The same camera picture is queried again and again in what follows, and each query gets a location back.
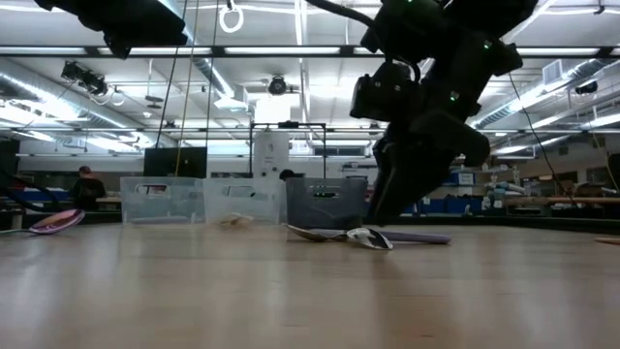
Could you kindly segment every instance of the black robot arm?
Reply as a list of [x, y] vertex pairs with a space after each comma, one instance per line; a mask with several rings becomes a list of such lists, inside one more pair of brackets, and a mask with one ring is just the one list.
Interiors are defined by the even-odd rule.
[[[351, 109], [352, 117], [388, 122], [373, 149], [379, 174], [370, 216], [382, 224], [399, 215], [440, 186], [460, 154], [468, 166], [484, 163], [488, 139], [465, 120], [480, 111], [492, 76], [522, 66], [515, 45], [500, 38], [538, 0], [383, 0], [374, 20], [326, 0], [306, 1], [368, 25], [361, 45], [386, 57], [373, 76], [358, 79]], [[418, 63], [428, 58], [433, 63], [420, 80]]]

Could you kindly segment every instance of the white machine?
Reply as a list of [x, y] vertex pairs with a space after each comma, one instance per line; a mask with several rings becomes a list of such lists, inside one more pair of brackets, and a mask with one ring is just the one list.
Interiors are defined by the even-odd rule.
[[289, 133], [266, 129], [258, 134], [254, 140], [254, 178], [277, 180], [289, 168]]

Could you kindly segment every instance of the wooden table surface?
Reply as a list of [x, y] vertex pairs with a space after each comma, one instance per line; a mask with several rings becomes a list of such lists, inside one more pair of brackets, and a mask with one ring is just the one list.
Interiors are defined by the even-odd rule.
[[452, 245], [381, 252], [287, 241], [268, 227], [3, 237], [1, 347], [620, 347], [619, 246], [576, 233], [415, 229]]

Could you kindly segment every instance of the clear plastic bin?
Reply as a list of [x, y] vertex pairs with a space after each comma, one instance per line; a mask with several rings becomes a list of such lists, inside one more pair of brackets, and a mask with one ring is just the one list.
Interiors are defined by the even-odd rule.
[[287, 223], [302, 229], [357, 228], [367, 188], [362, 178], [289, 178]]
[[256, 222], [280, 221], [281, 180], [263, 178], [208, 178], [204, 180], [204, 209], [207, 222], [231, 213], [251, 216]]
[[204, 223], [202, 179], [121, 177], [123, 224]]

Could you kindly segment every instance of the person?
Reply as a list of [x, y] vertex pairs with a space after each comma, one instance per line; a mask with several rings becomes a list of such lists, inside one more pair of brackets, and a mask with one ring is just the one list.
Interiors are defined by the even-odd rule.
[[95, 178], [88, 166], [82, 166], [78, 170], [79, 179], [69, 191], [69, 196], [74, 199], [75, 208], [96, 210], [97, 199], [106, 195], [104, 183]]

